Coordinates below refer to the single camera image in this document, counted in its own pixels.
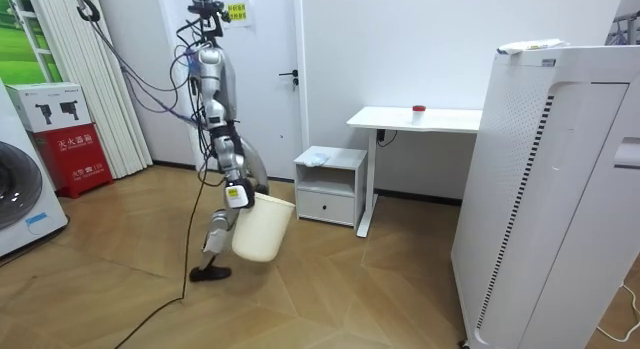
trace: white cloth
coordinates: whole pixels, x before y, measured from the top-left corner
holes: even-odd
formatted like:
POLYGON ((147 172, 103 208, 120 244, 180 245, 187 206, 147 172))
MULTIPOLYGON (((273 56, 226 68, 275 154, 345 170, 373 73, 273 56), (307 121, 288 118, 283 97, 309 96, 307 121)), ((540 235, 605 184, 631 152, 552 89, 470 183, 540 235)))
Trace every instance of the white cloth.
POLYGON ((307 159, 307 161, 304 162, 304 165, 308 167, 322 166, 330 157, 331 156, 324 153, 315 153, 311 159, 307 159))
POLYGON ((545 39, 545 40, 533 40, 533 41, 526 41, 526 42, 515 42, 515 43, 502 45, 501 47, 498 48, 498 53, 513 55, 525 50, 547 49, 547 48, 554 48, 554 47, 566 46, 566 45, 569 45, 569 43, 563 42, 560 39, 545 39))
MULTIPOLYGON (((100 10, 100 2, 91 1, 100 10)), ((91 25, 80 18, 76 0, 31 2, 62 79, 82 86, 113 177, 152 164, 120 66, 91 25)), ((110 38, 106 25, 101 28, 110 38)))

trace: window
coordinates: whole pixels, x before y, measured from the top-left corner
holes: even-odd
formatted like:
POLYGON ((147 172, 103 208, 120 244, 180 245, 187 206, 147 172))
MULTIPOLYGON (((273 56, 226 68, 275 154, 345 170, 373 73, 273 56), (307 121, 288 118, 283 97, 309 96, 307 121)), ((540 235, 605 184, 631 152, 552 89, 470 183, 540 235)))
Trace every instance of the window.
POLYGON ((0 0, 0 78, 5 84, 62 81, 31 0, 0 0))

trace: air purifier vent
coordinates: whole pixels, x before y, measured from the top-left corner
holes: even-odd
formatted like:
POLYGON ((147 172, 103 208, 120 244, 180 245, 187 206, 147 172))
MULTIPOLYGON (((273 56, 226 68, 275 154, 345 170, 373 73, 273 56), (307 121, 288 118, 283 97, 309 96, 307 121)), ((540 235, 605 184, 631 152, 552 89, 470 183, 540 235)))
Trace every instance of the air purifier vent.
POLYGON ((485 294, 484 301, 482 303, 482 310, 480 311, 480 317, 478 318, 478 323, 476 324, 477 329, 482 328, 482 322, 484 321, 484 317, 487 314, 487 308, 489 307, 491 294, 493 293, 496 280, 498 279, 498 273, 500 272, 500 267, 502 266, 502 261, 504 259, 504 254, 507 250, 507 246, 509 245, 509 238, 511 238, 511 232, 513 230, 515 219, 518 215, 520 202, 522 201, 522 196, 524 195, 524 191, 527 187, 527 181, 529 180, 529 175, 531 174, 531 167, 533 166, 533 162, 538 152, 538 148, 540 146, 540 140, 542 139, 542 133, 544 132, 544 128, 547 124, 547 119, 549 118, 549 112, 551 111, 551 106, 553 105, 553 98, 554 98, 553 95, 549 95, 547 97, 547 102, 545 104, 544 110, 542 111, 542 115, 540 116, 540 121, 538 122, 538 130, 536 131, 536 136, 533 140, 533 144, 529 152, 529 158, 527 160, 524 173, 522 174, 522 178, 520 180, 520 186, 518 187, 518 195, 514 200, 513 207, 509 214, 509 221, 507 222, 507 228, 506 228, 504 237, 502 238, 502 243, 500 244, 500 250, 498 251, 498 259, 496 260, 496 264, 493 268, 493 273, 491 274, 491 279, 489 281, 489 287, 487 288, 487 292, 485 294))

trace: paper sign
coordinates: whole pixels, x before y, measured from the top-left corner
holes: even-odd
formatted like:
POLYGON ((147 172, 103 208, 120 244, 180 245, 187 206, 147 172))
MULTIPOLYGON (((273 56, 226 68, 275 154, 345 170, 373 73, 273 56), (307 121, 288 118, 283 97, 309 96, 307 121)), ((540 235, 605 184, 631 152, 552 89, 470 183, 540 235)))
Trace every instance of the paper sign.
POLYGON ((222 23, 225 29, 253 26, 253 9, 251 0, 222 0, 225 10, 229 12, 231 23, 222 23))
POLYGON ((227 10, 232 22, 247 20, 247 6, 244 3, 228 4, 227 10))

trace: washing machine door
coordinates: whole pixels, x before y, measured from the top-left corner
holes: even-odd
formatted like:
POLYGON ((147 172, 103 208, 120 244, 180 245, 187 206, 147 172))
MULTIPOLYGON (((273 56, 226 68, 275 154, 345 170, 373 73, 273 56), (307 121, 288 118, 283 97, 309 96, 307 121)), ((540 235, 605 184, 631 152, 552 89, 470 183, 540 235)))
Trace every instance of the washing machine door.
POLYGON ((29 155, 0 142, 0 230, 27 215, 42 192, 42 173, 29 155))

